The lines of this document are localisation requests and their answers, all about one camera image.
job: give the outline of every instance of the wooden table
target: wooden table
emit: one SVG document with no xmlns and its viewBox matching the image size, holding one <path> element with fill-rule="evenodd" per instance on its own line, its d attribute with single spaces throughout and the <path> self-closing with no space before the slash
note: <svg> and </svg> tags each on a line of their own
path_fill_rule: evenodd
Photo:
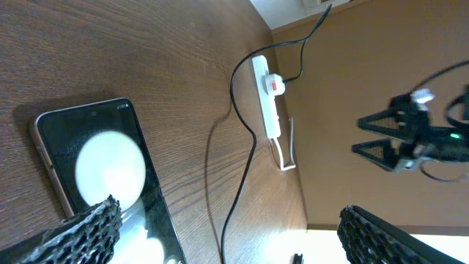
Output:
<svg viewBox="0 0 469 264">
<path fill-rule="evenodd" d="M 0 249 L 64 218 L 27 122 L 44 111 L 127 97 L 188 262 L 218 263 L 252 143 L 229 113 L 228 80 L 245 54 L 272 43 L 251 3 L 3 1 L 0 38 Z M 275 69 L 273 52 L 266 55 Z M 246 63 L 235 96 L 258 148 L 226 253 L 230 263 L 288 263 L 295 249 L 286 238 L 306 228 L 300 181 L 296 170 L 276 165 L 254 87 Z"/>
</svg>

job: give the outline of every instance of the black cable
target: black cable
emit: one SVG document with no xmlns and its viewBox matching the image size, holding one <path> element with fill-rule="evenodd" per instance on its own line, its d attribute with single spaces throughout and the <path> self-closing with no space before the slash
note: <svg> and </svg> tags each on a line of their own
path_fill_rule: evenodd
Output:
<svg viewBox="0 0 469 264">
<path fill-rule="evenodd" d="M 464 67 L 469 65 L 469 59 L 463 60 L 461 62 L 458 62 L 456 64 L 453 64 L 451 66 L 448 66 L 442 70 L 437 71 L 436 73 L 433 73 L 431 76 L 425 78 L 423 81 L 419 82 L 417 85 L 415 85 L 412 90 L 410 90 L 410 93 L 415 92 L 416 90 L 422 88 L 423 85 L 428 84 L 430 81 L 435 80 L 436 78 L 447 74 L 451 72 L 452 70 L 456 70 L 459 67 Z"/>
<path fill-rule="evenodd" d="M 426 170 L 425 170 L 425 168 L 424 168 L 424 165 L 425 165 L 425 164 L 426 164 L 426 163 L 424 163 L 424 162 L 422 162 L 422 163 L 420 164 L 420 171 L 421 171 L 425 176 L 429 177 L 430 179 L 439 181 L 439 182 L 441 182 L 441 183 L 457 183 L 457 182 L 459 182 L 459 180 L 444 180 L 444 179 L 440 179 L 439 177 L 435 177 L 435 176 L 431 175 L 430 173 L 426 172 Z"/>
<path fill-rule="evenodd" d="M 237 117 L 240 119 L 240 121 L 244 125 L 244 127 L 249 131 L 249 133 L 251 133 L 253 143 L 252 143 L 251 151 L 249 153 L 248 160 L 246 161 L 246 166 L 244 168 L 243 177 L 241 178 L 240 187 L 237 190 L 236 197 L 234 198 L 234 201 L 233 201 L 233 205 L 232 205 L 231 209 L 228 212 L 228 216 L 226 217 L 225 224 L 223 225 L 223 231 L 221 232 L 221 262 L 223 264 L 226 263 L 226 259 L 225 259 L 226 228 L 228 227 L 229 220 L 232 217 L 233 212 L 235 211 L 237 201 L 239 200 L 239 198 L 241 196 L 241 192 L 243 191 L 244 183 L 245 183 L 245 180 L 246 180 L 246 176 L 248 175 L 249 166 L 251 165 L 252 158 L 254 156 L 254 151 L 256 149 L 256 142 L 257 142 L 256 134 L 249 127 L 249 125 L 244 121 L 244 119 L 241 116 L 241 113 L 238 110 L 237 105 L 236 105 L 235 94 L 233 93 L 233 86 L 234 86 L 234 83 L 235 83 L 235 73 L 237 72 L 238 68 L 241 66 L 242 63 L 244 63 L 246 60 L 248 60 L 249 58 L 251 58 L 252 56 L 254 56 L 255 54 L 257 54 L 261 51 L 265 51 L 269 48 L 281 47 L 281 46 L 284 46 L 284 45 L 294 45 L 294 44 L 301 43 L 301 42 L 303 42 L 303 47 L 301 48 L 301 56 L 302 57 L 301 57 L 300 61 L 303 64 L 303 48 L 304 48 L 304 45 L 305 45 L 306 41 L 310 38 L 310 36 L 313 35 L 313 33 L 316 31 L 316 29 L 319 28 L 319 26 L 324 21 L 324 19 L 328 16 L 331 7 L 332 7 L 332 4 L 329 4 L 326 11 L 324 11 L 324 13 L 322 14 L 321 18 L 317 21 L 314 28 L 311 30 L 311 32 L 308 34 L 308 36 L 306 36 L 305 38 L 299 39 L 299 40 L 286 41 L 286 42 L 283 42 L 283 43 L 275 43 L 275 44 L 272 44 L 272 45 L 269 45 L 269 46 L 266 46 L 266 47 L 263 47 L 263 48 L 259 48 L 255 51 L 251 52 L 247 56 L 245 56 L 243 59 L 241 59 L 241 61 L 236 65 L 236 67 L 233 70 L 232 79 L 231 79 L 230 86 L 229 86 L 229 95 L 230 95 L 232 103 L 233 103 L 234 111 L 236 112 Z"/>
</svg>

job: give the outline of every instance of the brown cardboard wall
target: brown cardboard wall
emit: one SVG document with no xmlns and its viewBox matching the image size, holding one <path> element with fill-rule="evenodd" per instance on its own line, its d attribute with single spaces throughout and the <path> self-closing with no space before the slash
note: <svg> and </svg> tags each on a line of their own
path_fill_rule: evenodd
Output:
<svg viewBox="0 0 469 264">
<path fill-rule="evenodd" d="M 304 37 L 315 21 L 275 34 Z M 284 78 L 299 70 L 300 46 L 277 48 Z M 287 85 L 309 224 L 337 224 L 345 205 L 395 225 L 469 227 L 469 183 L 445 184 L 419 172 L 385 172 L 354 155 L 352 144 L 379 139 L 359 130 L 360 117 L 386 108 L 429 74 L 469 58 L 469 1 L 373 0 L 332 14 L 309 40 L 304 74 Z M 446 103 L 469 84 L 469 68 L 428 87 L 433 125 L 447 125 Z M 466 165 L 431 166 L 440 177 Z"/>
</svg>

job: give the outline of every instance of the black smartphone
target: black smartphone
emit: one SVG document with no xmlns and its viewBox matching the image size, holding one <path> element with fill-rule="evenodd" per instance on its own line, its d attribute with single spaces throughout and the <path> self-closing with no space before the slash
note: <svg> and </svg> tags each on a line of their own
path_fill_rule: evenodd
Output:
<svg viewBox="0 0 469 264">
<path fill-rule="evenodd" d="M 46 112 L 30 129 L 67 217 L 109 194 L 119 200 L 123 225 L 112 263 L 186 263 L 128 99 Z"/>
</svg>

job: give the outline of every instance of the white cable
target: white cable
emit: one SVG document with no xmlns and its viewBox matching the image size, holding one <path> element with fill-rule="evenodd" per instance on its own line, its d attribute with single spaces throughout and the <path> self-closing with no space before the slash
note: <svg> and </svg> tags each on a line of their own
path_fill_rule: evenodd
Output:
<svg viewBox="0 0 469 264">
<path fill-rule="evenodd" d="M 276 144 L 277 151 L 278 151 L 278 159 L 280 160 L 280 169 L 282 172 L 287 171 L 289 169 L 296 168 L 295 160 L 293 158 L 293 118 L 290 118 L 290 140 L 289 140 L 289 150 L 290 150 L 290 163 L 292 165 L 284 166 L 284 156 L 281 152 L 280 144 L 278 143 L 277 138 L 273 138 L 273 142 Z"/>
</svg>

